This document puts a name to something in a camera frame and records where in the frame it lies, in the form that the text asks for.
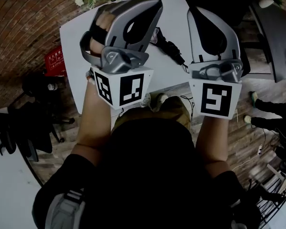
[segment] sneaker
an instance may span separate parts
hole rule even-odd
[[[245,116],[244,116],[244,122],[245,122],[246,124],[251,124],[251,117],[248,116],[248,115],[245,115]]]
[[[152,97],[150,94],[146,94],[144,99],[140,102],[141,108],[150,107],[151,106]]]
[[[160,110],[162,104],[165,102],[165,100],[168,99],[168,95],[166,94],[159,94],[156,98],[156,107],[153,109],[154,112],[157,112]]]
[[[255,102],[258,99],[258,96],[257,96],[256,92],[251,92],[251,99],[252,99],[253,107],[255,108]]]

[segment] wooden floor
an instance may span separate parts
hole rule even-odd
[[[244,22],[245,25],[240,25],[239,32],[243,32],[246,36],[241,37],[242,41],[246,41],[247,38],[250,41],[254,40],[256,35],[257,27],[251,22]],[[251,72],[263,72],[267,73],[270,71],[269,65],[266,63],[265,55],[262,50],[246,50],[247,56],[251,66]],[[237,104],[237,111],[233,119],[229,123],[229,134],[228,134],[228,149],[229,158],[228,163],[232,169],[235,168],[241,184],[247,187],[249,184],[249,178],[254,178],[260,182],[265,181],[271,176],[266,168],[267,163],[271,162],[274,167],[278,167],[279,159],[275,157],[274,148],[278,146],[278,137],[265,130],[265,134],[262,129],[253,129],[250,125],[246,125],[243,122],[244,115],[258,116],[264,118],[279,118],[279,116],[272,113],[261,112],[252,107],[251,97],[249,91],[256,91],[258,96],[263,101],[271,101],[274,103],[285,103],[286,102],[286,80],[279,83],[274,83],[270,80],[260,79],[244,79],[241,95]],[[191,91],[188,83],[174,86],[172,88],[163,89],[161,92],[168,94],[169,96],[181,96],[185,95],[191,97]],[[64,109],[61,114],[68,117],[74,117],[75,123],[72,125],[56,126],[57,132],[60,137],[65,138],[65,142],[58,144],[56,140],[52,138],[53,152],[46,154],[42,151],[38,151],[40,161],[35,163],[31,162],[31,165],[38,177],[42,182],[46,182],[51,175],[53,175],[57,169],[63,164],[65,158],[69,155],[72,148],[75,145],[75,139],[77,136],[80,115],[77,113],[70,86],[66,79],[66,87],[61,93],[61,99],[63,100]],[[183,99],[185,106],[188,111],[191,111],[190,103]],[[112,125],[121,110],[112,110]],[[192,137],[194,144],[196,143],[198,133],[201,127],[203,117],[198,116],[194,109],[194,116],[192,122]],[[257,154],[259,145],[264,145],[262,155],[253,158]]]

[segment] red container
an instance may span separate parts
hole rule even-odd
[[[44,56],[47,72],[45,76],[67,76],[61,46]]]

